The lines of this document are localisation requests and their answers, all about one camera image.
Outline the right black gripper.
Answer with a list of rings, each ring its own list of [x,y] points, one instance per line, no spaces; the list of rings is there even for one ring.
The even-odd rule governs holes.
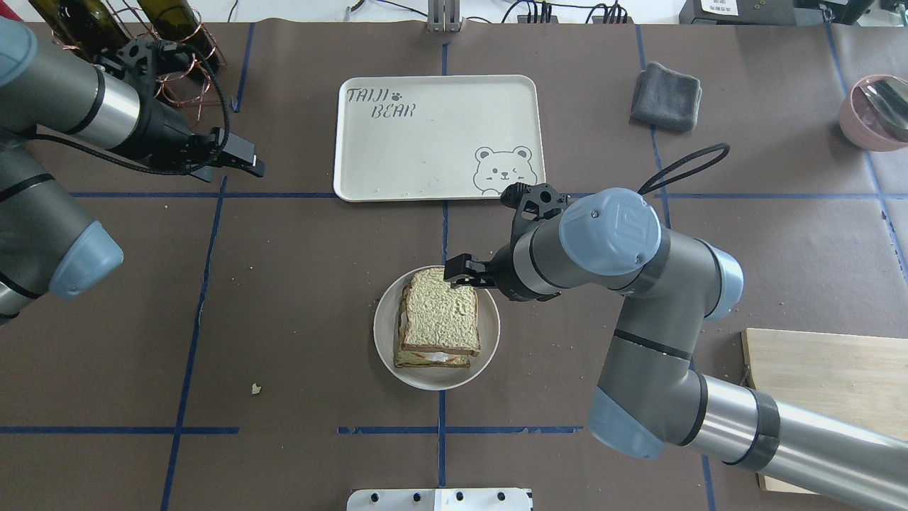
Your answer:
[[[514,210],[508,245],[489,261],[477,261],[470,253],[448,259],[443,280],[452,288],[495,288],[512,302],[545,302],[558,297],[560,288],[536,267],[533,243],[539,227],[567,209],[565,195],[545,183],[519,183],[509,185],[500,201]]]

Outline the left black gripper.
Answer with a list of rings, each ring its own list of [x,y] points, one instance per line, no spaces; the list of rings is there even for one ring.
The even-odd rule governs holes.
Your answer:
[[[104,50],[95,62],[105,77],[120,80],[138,94],[137,124],[123,142],[110,148],[114,155],[171,175],[190,175],[213,166],[264,177],[265,165],[255,145],[231,135],[229,109],[215,78],[211,83],[221,104],[223,127],[214,127],[207,135],[194,132],[184,114],[156,98],[157,79],[162,75],[185,71],[193,62],[213,72],[200,50],[187,43],[134,38],[118,50]]]

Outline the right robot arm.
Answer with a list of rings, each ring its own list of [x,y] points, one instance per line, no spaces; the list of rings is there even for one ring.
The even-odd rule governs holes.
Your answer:
[[[515,184],[502,204],[514,210],[509,242],[489,261],[448,259],[445,281],[516,302],[590,284],[622,295],[588,417],[601,443],[642,459],[675,444],[854,507],[906,508],[904,441],[691,368],[704,321],[743,293],[732,255],[668,229],[626,188],[570,201],[545,183]]]

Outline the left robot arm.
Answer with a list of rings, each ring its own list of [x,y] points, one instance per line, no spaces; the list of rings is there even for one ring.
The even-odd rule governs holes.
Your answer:
[[[13,321],[43,295],[78,297],[123,264],[123,250],[27,151],[68,146],[150,175],[211,180],[215,167],[263,177],[253,143],[233,135],[223,88],[213,88],[223,125],[195,132],[158,101],[157,80],[202,52],[183,42],[134,38],[84,61],[2,19],[1,318]]]

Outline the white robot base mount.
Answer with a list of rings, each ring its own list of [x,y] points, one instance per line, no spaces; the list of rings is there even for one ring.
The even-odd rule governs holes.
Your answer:
[[[533,510],[532,491],[524,488],[360,489],[347,510]]]

